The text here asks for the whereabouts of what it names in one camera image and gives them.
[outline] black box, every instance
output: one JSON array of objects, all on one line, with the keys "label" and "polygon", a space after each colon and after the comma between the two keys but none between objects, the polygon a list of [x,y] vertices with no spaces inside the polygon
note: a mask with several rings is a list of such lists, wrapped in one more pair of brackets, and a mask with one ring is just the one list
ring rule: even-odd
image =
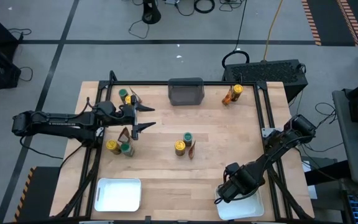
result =
[{"label": "black box", "polygon": [[308,85],[303,66],[298,60],[226,65],[222,80],[240,82],[239,74],[242,74],[243,82],[283,82],[288,102]]}]

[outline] white tray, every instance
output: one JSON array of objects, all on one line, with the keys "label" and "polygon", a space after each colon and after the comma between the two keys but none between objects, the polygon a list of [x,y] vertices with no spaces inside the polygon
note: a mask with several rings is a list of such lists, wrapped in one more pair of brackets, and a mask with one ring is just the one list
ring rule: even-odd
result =
[{"label": "white tray", "polygon": [[140,206],[139,179],[102,178],[96,189],[94,209],[98,212],[134,212]]},{"label": "white tray", "polygon": [[[215,191],[215,198],[218,197],[219,195],[217,191]],[[218,209],[219,217],[223,220],[259,217],[265,213],[259,190],[249,198],[231,201],[230,203],[222,201],[216,205],[216,208]]]}]

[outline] desk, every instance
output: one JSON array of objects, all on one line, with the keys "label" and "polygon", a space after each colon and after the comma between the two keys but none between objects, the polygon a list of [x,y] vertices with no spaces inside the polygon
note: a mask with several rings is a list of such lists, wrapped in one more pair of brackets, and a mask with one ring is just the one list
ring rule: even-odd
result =
[{"label": "desk", "polygon": [[[336,179],[351,178],[358,183],[358,123],[351,120],[349,100],[343,91],[334,91],[333,100],[338,116],[347,160],[321,168],[321,171]],[[309,185],[332,181],[318,171],[306,173]]]},{"label": "desk", "polygon": [[[121,88],[129,89],[128,86],[112,88],[111,99],[116,107],[122,104],[118,95]],[[132,158],[114,155],[103,146],[98,179],[139,178],[142,181],[140,208],[136,212],[126,213],[97,212],[93,209],[91,218],[144,220],[145,216],[150,215],[152,220],[220,221],[213,201],[225,166],[232,162],[245,164],[263,153],[253,88],[245,86],[237,102],[224,106],[221,100],[229,87],[204,86],[205,97],[201,105],[176,107],[169,103],[165,85],[132,85],[131,88],[142,98],[143,105],[155,108],[153,112],[138,113],[138,122],[155,121],[157,124],[139,134]],[[98,82],[83,82],[76,113],[84,108],[87,96],[91,104],[94,103],[92,100],[97,90]],[[276,127],[282,128],[290,119],[283,84],[268,83],[268,93]],[[104,139],[117,139],[122,129],[122,126],[108,127]],[[193,133],[197,141],[193,160],[187,155],[176,156],[174,150],[175,141],[182,139],[187,131]],[[78,141],[69,139],[65,157],[78,145]],[[84,154],[85,150],[79,151],[63,166],[50,215],[57,214],[77,190]],[[299,153],[292,149],[282,157],[282,161],[289,191],[305,212],[313,217]],[[246,220],[275,219],[266,173],[265,179],[267,183],[259,189],[265,213],[261,217]],[[85,214],[87,192],[83,196],[80,214]],[[282,204],[280,211],[281,217],[285,217]]]}]

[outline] yellow can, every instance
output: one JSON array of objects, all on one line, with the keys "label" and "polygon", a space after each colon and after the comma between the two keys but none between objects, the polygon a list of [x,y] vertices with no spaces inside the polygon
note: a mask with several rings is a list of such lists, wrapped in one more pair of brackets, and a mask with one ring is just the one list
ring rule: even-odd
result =
[{"label": "yellow can", "polygon": [[125,97],[125,103],[127,103],[127,104],[131,103],[131,96],[130,95]]},{"label": "yellow can", "polygon": [[231,101],[236,102],[239,99],[243,90],[244,90],[244,87],[242,87],[242,85],[235,85],[233,88],[233,94],[231,97]]},{"label": "yellow can", "polygon": [[106,148],[109,149],[115,155],[120,155],[121,149],[118,145],[118,142],[115,140],[108,140],[106,143]]},{"label": "yellow can", "polygon": [[183,156],[186,152],[186,144],[184,141],[177,141],[175,143],[175,153],[178,156]]}]

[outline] yellow cable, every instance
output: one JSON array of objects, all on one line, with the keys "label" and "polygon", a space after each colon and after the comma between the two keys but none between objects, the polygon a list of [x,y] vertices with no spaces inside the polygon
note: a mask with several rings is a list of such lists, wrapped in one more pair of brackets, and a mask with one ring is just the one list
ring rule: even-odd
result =
[{"label": "yellow cable", "polygon": [[273,25],[274,25],[274,22],[276,21],[278,12],[280,12],[282,3],[283,3],[283,0],[281,0],[281,1],[280,1],[280,4],[278,5],[278,9],[277,9],[277,11],[276,11],[276,15],[274,15],[274,19],[273,19],[272,25],[270,26],[270,30],[268,31],[268,36],[267,36],[267,41],[266,41],[266,47],[265,47],[264,60],[266,60],[267,47],[269,46],[269,39],[270,39],[270,35],[271,35],[271,33],[272,33]]}]

